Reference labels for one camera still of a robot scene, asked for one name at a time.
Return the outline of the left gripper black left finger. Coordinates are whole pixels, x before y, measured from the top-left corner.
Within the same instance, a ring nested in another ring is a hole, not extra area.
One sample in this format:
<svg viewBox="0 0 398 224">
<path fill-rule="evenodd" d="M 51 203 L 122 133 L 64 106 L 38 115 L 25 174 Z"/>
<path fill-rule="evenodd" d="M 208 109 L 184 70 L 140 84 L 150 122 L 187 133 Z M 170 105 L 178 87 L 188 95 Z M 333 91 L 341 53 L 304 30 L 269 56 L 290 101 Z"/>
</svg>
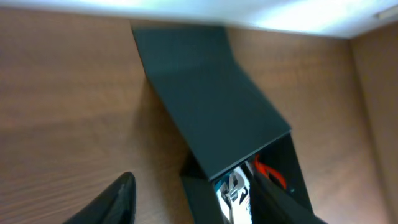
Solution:
<svg viewBox="0 0 398 224">
<path fill-rule="evenodd" d="M 134 224 L 135 216 L 136 179 L 124 172 L 64 224 Z"/>
</svg>

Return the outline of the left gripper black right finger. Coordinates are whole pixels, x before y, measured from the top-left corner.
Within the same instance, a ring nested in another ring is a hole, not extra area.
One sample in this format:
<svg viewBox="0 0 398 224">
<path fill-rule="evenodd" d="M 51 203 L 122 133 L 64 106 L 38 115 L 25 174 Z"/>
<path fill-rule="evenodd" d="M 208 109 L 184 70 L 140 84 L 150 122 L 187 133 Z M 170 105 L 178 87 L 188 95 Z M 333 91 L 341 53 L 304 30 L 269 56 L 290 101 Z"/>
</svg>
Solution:
<svg viewBox="0 0 398 224">
<path fill-rule="evenodd" d="M 251 179 L 251 215 L 256 224 L 325 224 L 262 174 Z"/>
</svg>

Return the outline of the red handled small cutting pliers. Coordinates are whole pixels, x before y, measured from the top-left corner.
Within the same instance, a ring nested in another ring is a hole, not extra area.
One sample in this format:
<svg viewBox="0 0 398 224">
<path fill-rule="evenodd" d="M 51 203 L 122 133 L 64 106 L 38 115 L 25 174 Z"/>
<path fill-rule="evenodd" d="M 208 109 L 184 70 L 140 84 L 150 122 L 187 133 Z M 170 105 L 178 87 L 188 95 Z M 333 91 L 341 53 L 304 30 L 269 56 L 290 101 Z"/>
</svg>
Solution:
<svg viewBox="0 0 398 224">
<path fill-rule="evenodd" d="M 278 185 L 281 189 L 286 190 L 287 183 L 284 176 L 271 166 L 262 163 L 259 158 L 259 155 L 255 155 L 254 167 L 256 168 L 256 170 L 261 173 L 265 178 L 271 180 L 273 183 Z"/>
</svg>

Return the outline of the silver adjustable wrench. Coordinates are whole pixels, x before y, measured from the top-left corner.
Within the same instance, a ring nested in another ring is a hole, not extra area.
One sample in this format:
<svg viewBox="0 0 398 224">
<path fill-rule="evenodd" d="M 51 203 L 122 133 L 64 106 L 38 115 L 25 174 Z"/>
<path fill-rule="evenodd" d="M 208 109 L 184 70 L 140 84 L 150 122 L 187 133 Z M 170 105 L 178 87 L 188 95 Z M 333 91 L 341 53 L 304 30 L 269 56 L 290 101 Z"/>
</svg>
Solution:
<svg viewBox="0 0 398 224">
<path fill-rule="evenodd" d="M 236 178 L 235 175 L 231 175 L 229 177 L 228 183 L 224 183 L 220 189 L 221 189 L 221 198 L 224 200 L 225 204 L 229 208 L 229 215 L 228 215 L 228 221 L 230 224 L 234 223 L 233 220 L 233 206 L 232 202 L 233 200 L 237 199 L 237 187 L 239 187 L 239 181 Z"/>
</svg>

